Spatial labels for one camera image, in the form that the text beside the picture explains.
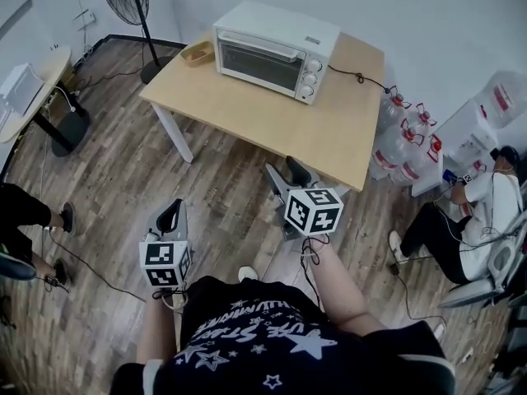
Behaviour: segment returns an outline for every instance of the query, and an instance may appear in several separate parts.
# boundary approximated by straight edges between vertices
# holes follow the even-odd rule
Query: wall outlet
[[[83,13],[72,20],[73,28],[77,31],[83,30],[86,26],[96,21],[96,17],[90,9],[86,9]]]

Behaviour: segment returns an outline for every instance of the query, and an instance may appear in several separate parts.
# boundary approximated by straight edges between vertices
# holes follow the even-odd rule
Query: oven door
[[[294,97],[305,53],[235,32],[217,32],[222,73]]]

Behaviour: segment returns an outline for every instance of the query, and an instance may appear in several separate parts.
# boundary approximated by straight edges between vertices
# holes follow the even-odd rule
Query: fan stand
[[[151,62],[147,63],[142,68],[140,74],[142,83],[147,85],[154,77],[156,77],[157,73],[159,73],[164,66],[170,63],[172,57],[157,57],[156,50],[154,49],[154,44],[152,43],[152,38],[150,36],[150,32],[148,31],[147,19],[145,18],[145,15],[141,9],[141,0],[135,0],[135,4],[138,7],[139,17],[141,18],[142,23],[142,29],[145,31],[145,36],[147,37],[148,46],[150,47],[150,52],[152,53],[153,58]]]

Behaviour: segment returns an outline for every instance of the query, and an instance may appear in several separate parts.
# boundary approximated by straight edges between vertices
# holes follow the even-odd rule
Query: wooden table
[[[330,64],[382,82],[384,53],[341,34]],[[193,155],[169,110],[209,124],[361,191],[371,156],[381,88],[328,70],[313,105],[221,75],[215,63],[174,58],[141,92],[183,158]]]
[[[60,80],[68,68],[71,55],[72,50],[69,47],[61,47],[55,49],[39,66],[34,67],[36,76],[42,79],[44,84],[22,117],[16,114],[9,116],[0,129],[0,142],[10,141],[34,120],[53,138],[52,150],[56,156],[68,155],[80,143],[90,124],[90,117]],[[40,113],[40,109],[56,88],[62,91],[60,95],[75,109],[74,113],[67,114],[57,128]]]

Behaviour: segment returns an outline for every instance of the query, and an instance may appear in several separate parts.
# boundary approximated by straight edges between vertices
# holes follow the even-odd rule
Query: white box
[[[332,188],[291,190],[286,220],[305,236],[333,233],[343,208],[343,202]]]
[[[139,259],[150,286],[184,290],[185,278],[192,264],[187,241],[141,242]]]
[[[44,83],[31,71],[28,63],[15,66],[0,86],[0,98],[11,112],[23,116]]]

